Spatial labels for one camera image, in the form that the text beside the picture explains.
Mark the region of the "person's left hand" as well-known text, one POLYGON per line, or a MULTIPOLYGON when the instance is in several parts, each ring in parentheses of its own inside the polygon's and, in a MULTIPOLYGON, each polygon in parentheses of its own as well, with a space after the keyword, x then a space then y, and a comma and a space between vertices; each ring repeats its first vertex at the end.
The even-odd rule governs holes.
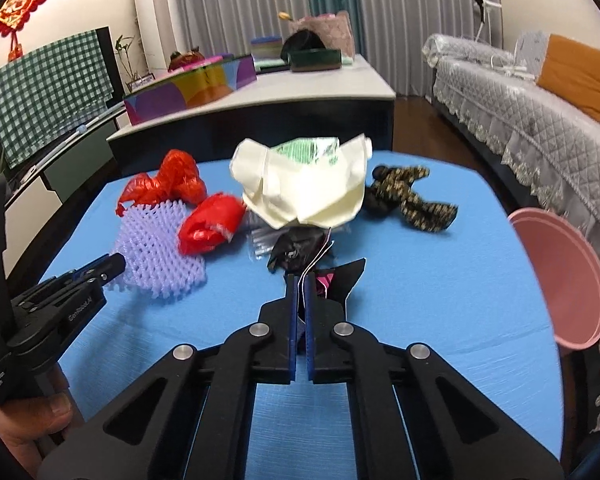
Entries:
POLYGON ((38 476, 43 460, 36 442, 50 434, 66 434, 84 424, 60 365, 56 364, 46 377, 53 386, 54 393, 50 396, 0 406, 0 438, 33 479, 38 476))

